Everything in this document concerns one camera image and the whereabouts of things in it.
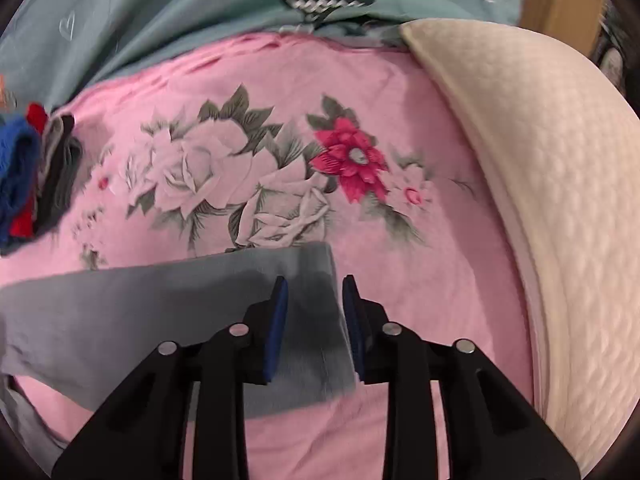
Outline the grey sweatpants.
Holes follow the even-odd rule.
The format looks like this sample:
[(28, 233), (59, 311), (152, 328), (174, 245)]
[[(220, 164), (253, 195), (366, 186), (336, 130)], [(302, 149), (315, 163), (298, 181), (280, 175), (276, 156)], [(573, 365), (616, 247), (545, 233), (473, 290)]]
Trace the grey sweatpants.
[(276, 378), (245, 397), (250, 417), (329, 401), (355, 385), (335, 266), (324, 243), (243, 249), (192, 260), (82, 271), (1, 292), (1, 411), (17, 439), (50, 470), (67, 439), (54, 414), (10, 387), (34, 378), (95, 410), (166, 340), (198, 344), (238, 322), (288, 281), (288, 315)]

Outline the teal heart pattern blanket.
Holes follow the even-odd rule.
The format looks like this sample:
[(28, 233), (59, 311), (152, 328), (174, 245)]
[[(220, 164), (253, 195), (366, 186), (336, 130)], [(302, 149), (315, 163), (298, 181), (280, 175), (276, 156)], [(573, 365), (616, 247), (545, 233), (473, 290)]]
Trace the teal heart pattern blanket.
[(83, 88), (244, 32), (398, 46), (421, 18), (520, 19), (524, 0), (23, 0), (1, 35), (1, 110), (47, 110)]

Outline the pink floral bed sheet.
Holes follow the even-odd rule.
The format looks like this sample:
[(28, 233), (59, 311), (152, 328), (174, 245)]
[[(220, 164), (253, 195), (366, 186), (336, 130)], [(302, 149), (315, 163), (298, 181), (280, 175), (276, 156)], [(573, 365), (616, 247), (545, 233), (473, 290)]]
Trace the pink floral bed sheet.
[[(324, 243), (337, 301), (363, 296), (423, 338), (468, 337), (524, 396), (518, 271), (472, 148), (406, 51), (276, 34), (231, 38), (101, 82), (65, 107), (84, 148), (70, 208), (1, 261), (37, 278)], [(95, 410), (27, 376), (10, 387), (67, 442)], [(256, 479), (375, 479), (386, 390), (247, 416)]]

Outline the blue folded pants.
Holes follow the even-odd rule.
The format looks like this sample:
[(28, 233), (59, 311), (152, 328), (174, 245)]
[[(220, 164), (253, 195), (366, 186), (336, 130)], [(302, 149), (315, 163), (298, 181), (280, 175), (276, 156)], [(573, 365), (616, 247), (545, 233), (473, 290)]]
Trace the blue folded pants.
[(36, 148), (37, 133), (25, 116), (14, 116), (1, 127), (1, 247), (12, 244), (9, 227), (25, 205), (27, 165)]

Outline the red folded garment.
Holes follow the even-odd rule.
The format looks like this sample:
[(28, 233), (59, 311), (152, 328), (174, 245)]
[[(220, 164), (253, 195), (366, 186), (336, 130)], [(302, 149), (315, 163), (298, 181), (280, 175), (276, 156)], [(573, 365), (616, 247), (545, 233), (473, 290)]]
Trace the red folded garment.
[(48, 122), (48, 114), (41, 104), (31, 102), (28, 104), (25, 118), (32, 130), (37, 133), (37, 139), (34, 154), (28, 160), (27, 165), (27, 175), (29, 176), (27, 200), (20, 212), (12, 219), (9, 227), (10, 237), (18, 238), (19, 240), (27, 240), (34, 235), (37, 170), (42, 152), (42, 135)]

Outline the cream quilted pillow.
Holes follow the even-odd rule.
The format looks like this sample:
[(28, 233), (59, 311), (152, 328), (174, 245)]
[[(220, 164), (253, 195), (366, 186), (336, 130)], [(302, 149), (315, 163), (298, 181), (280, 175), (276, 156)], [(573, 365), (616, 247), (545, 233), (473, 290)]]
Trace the cream quilted pillow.
[(590, 474), (639, 401), (639, 121), (581, 53), (515, 26), (400, 29), (462, 125), (524, 285), (539, 413)]

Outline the dark grey folded garment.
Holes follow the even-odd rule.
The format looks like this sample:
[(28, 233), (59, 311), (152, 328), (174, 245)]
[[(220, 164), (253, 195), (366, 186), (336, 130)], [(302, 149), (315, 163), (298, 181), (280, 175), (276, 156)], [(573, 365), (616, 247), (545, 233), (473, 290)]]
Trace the dark grey folded garment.
[(84, 154), (73, 135), (75, 118), (63, 114), (53, 118), (43, 136), (37, 172), (35, 236), (52, 230), (70, 208), (73, 187)]

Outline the wooden furniture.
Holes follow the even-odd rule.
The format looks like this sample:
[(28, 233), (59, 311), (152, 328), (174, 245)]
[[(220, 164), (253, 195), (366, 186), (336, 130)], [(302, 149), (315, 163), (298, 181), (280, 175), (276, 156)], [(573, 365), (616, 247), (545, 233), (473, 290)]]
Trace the wooden furniture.
[(589, 56), (600, 32), (604, 0), (524, 0), (520, 26)]

